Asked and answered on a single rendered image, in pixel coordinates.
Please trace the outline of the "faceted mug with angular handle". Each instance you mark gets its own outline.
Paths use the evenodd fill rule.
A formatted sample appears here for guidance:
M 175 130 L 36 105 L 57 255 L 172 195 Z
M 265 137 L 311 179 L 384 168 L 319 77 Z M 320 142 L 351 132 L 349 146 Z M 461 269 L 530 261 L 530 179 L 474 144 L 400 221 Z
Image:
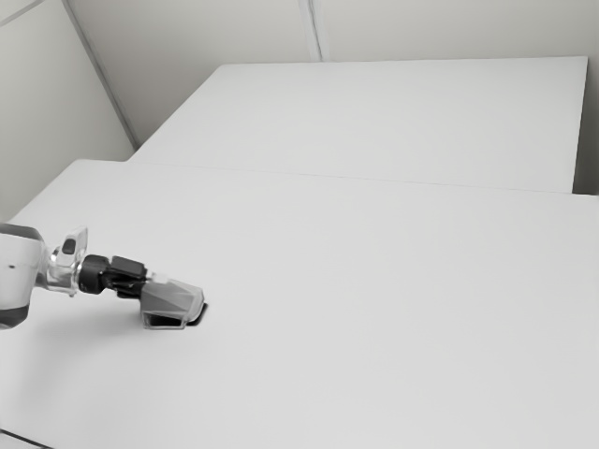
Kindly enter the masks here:
M 139 304 L 142 325 L 150 330 L 197 326 L 206 306 L 200 287 L 172 279 L 146 282 L 141 288 Z

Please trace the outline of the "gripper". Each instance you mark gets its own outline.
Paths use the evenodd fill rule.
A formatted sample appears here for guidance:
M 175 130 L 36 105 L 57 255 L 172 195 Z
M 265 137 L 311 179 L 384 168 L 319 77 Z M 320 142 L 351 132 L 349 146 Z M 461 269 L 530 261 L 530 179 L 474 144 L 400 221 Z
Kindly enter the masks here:
M 107 278 L 112 271 L 116 278 Z M 99 295 L 113 290 L 120 298 L 140 298 L 145 285 L 147 268 L 139 261 L 113 256 L 111 261 L 101 255 L 88 254 L 80 265 L 78 286 L 82 293 Z

